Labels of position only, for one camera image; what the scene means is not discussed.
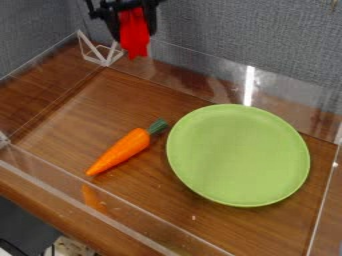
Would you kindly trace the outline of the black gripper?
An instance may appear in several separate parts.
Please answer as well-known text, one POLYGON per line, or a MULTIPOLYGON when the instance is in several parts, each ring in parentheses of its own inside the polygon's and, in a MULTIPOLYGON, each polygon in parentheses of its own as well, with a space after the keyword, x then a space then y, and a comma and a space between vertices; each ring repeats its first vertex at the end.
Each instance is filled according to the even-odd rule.
POLYGON ((157 6, 166 0, 101 0, 100 7, 94 6, 93 0, 85 0, 92 19, 105 18, 109 31, 117 42, 121 41, 121 24, 116 12, 126 11, 137 7, 145 7, 150 35, 158 30, 157 6))

